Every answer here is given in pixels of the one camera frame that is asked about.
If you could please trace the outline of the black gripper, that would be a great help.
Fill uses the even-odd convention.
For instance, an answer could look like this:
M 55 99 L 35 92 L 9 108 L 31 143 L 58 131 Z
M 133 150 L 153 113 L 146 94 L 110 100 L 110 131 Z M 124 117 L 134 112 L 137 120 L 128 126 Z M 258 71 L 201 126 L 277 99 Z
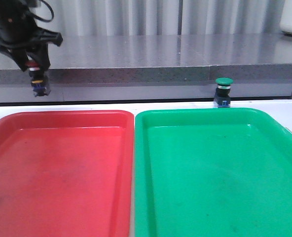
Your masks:
M 60 46 L 63 42 L 59 32 L 37 25 L 37 20 L 49 23 L 54 19 L 50 4 L 44 0 L 41 2 L 50 12 L 49 19 L 33 13 L 30 0 L 0 0 L 0 46 L 4 47 L 0 48 L 0 53 L 13 60 L 23 72 L 28 67 L 47 71 L 50 67 L 48 44 Z

